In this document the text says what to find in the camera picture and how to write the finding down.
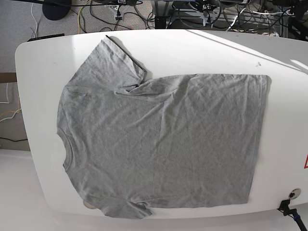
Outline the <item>black flat floor device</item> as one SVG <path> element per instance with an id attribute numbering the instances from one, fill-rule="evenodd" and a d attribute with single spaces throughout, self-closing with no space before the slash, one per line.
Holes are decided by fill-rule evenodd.
<path id="1" fill-rule="evenodd" d="M 31 39 L 29 39 L 27 42 L 37 41 L 37 40 L 42 40 L 42 39 L 58 38 L 58 37 L 63 37 L 63 36 L 65 36 L 64 33 L 61 33 L 61 34 L 54 34 L 54 35 L 48 35 L 48 36 L 37 37 L 37 38 L 31 38 Z"/>

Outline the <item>dark round stand base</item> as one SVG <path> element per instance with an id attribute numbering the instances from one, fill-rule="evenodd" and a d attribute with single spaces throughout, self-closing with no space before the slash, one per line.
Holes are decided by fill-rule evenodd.
<path id="1" fill-rule="evenodd" d="M 51 20 L 63 19 L 71 9 L 71 0 L 44 0 L 42 6 L 43 15 Z"/>

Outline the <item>round table grommet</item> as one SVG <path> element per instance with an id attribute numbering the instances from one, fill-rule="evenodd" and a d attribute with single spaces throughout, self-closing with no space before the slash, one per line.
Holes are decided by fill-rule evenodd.
<path id="1" fill-rule="evenodd" d="M 292 190 L 292 191 L 289 193 L 288 198 L 289 198 L 290 200 L 294 200 L 294 199 L 298 198 L 298 197 L 300 196 L 300 194 L 301 194 L 301 189 L 300 189 L 300 188 L 296 188 L 296 189 Z"/>
<path id="2" fill-rule="evenodd" d="M 84 200 L 83 200 L 83 205 L 84 205 L 86 208 L 88 208 L 88 209 L 96 209 L 95 206 L 89 204 L 88 202 L 86 202 L 86 201 L 84 201 Z"/>

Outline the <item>grey T-shirt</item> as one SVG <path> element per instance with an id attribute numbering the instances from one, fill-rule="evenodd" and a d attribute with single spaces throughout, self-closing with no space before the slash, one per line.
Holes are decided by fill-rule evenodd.
<path id="1" fill-rule="evenodd" d="M 268 76 L 146 74 L 106 37 L 65 85 L 57 133 L 82 200 L 127 219 L 246 204 Z"/>

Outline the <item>red warning sticker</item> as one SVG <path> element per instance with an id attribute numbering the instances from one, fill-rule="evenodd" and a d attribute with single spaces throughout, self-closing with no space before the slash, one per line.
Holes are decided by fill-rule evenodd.
<path id="1" fill-rule="evenodd" d="M 304 164 L 304 169 L 308 168 L 308 155 L 306 157 L 306 160 L 305 160 L 305 164 Z"/>

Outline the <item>round table grommet right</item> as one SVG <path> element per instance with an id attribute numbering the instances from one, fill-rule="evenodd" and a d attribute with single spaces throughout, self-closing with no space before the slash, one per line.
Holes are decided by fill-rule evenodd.
<path id="1" fill-rule="evenodd" d="M 300 196 L 300 194 L 301 194 L 301 189 L 300 189 L 300 188 L 296 188 L 296 189 L 292 190 L 292 191 L 289 193 L 288 198 L 289 198 L 290 200 L 294 200 L 294 199 L 298 198 L 298 197 Z"/>

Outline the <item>round table grommet left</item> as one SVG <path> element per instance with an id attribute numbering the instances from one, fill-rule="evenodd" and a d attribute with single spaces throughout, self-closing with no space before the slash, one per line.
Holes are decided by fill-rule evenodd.
<path id="1" fill-rule="evenodd" d="M 84 201 L 84 200 L 83 200 L 83 205 L 84 205 L 86 208 L 88 208 L 88 209 L 96 209 L 95 206 L 89 204 L 88 202 L 86 202 L 86 201 Z"/>

